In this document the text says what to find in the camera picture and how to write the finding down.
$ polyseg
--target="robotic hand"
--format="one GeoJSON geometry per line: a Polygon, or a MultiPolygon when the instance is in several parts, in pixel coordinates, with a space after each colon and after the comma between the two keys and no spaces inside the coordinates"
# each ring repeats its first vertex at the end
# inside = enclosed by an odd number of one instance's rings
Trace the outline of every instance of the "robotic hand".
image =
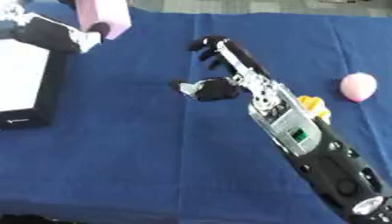
{"type": "Polygon", "coordinates": [[[391,222],[390,188],[354,147],[320,117],[307,111],[284,84],[272,80],[229,38],[206,36],[194,41],[190,50],[202,48],[206,50],[200,60],[215,57],[210,68],[224,65],[232,77],[206,79],[195,84],[174,81],[171,85],[176,90],[197,100],[209,101],[227,99],[228,95],[235,96],[232,94],[235,89],[246,89],[252,94],[248,106],[251,117],[328,207],[349,223],[391,222]],[[220,92],[220,95],[205,94],[211,92],[220,92]]]}
{"type": "Polygon", "coordinates": [[[102,42],[99,32],[82,32],[36,13],[25,13],[17,0],[2,0],[0,21],[16,24],[11,37],[27,44],[68,53],[86,53],[102,42]]]}

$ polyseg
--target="screw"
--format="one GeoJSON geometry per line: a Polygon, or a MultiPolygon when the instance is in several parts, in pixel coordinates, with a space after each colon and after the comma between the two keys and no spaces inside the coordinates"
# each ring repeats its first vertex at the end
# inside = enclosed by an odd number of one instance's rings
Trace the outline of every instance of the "screw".
{"type": "Polygon", "coordinates": [[[340,146],[341,146],[340,143],[333,142],[333,143],[330,143],[328,147],[330,150],[336,151],[336,150],[340,149],[340,146]]]}

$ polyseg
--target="blue fabric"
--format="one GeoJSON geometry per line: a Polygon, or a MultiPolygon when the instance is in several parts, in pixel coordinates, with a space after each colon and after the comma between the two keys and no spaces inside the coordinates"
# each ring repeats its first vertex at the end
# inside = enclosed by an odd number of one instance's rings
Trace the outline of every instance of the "blue fabric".
{"type": "MultiPolygon", "coordinates": [[[[77,25],[66,6],[32,10],[77,25]]],[[[55,124],[0,134],[0,211],[90,223],[343,223],[248,116],[249,98],[196,102],[173,78],[211,73],[186,51],[226,35],[296,95],[317,95],[332,126],[391,180],[392,20],[284,14],[185,15],[132,10],[115,41],[71,57],[55,124]],[[374,74],[362,104],[339,79],[374,74]]]]}

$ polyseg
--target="white panel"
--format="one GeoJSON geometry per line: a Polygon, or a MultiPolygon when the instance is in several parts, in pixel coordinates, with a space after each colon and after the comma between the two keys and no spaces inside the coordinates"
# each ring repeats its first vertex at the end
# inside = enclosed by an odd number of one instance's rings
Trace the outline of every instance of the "white panel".
{"type": "Polygon", "coordinates": [[[0,111],[34,106],[48,55],[34,45],[0,40],[0,111]]]}

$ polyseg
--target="black fingertip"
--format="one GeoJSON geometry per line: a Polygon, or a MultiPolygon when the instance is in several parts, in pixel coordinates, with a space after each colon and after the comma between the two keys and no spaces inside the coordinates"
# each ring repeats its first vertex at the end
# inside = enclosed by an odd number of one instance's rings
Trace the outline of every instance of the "black fingertip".
{"type": "Polygon", "coordinates": [[[182,81],[182,80],[171,80],[171,81],[169,82],[169,86],[170,86],[171,89],[173,89],[174,91],[180,92],[180,91],[179,91],[179,85],[180,85],[181,83],[184,83],[184,81],[182,81]]]}
{"type": "Polygon", "coordinates": [[[96,23],[88,29],[88,32],[99,32],[101,34],[101,42],[103,43],[110,33],[110,25],[104,22],[96,23]]]}
{"type": "Polygon", "coordinates": [[[203,48],[203,47],[204,47],[203,39],[197,39],[189,45],[188,50],[189,51],[198,51],[198,50],[201,50],[201,48],[203,48]]]}
{"type": "Polygon", "coordinates": [[[206,50],[199,56],[199,60],[205,61],[205,60],[213,57],[215,54],[217,54],[217,52],[212,49],[206,50]]]}

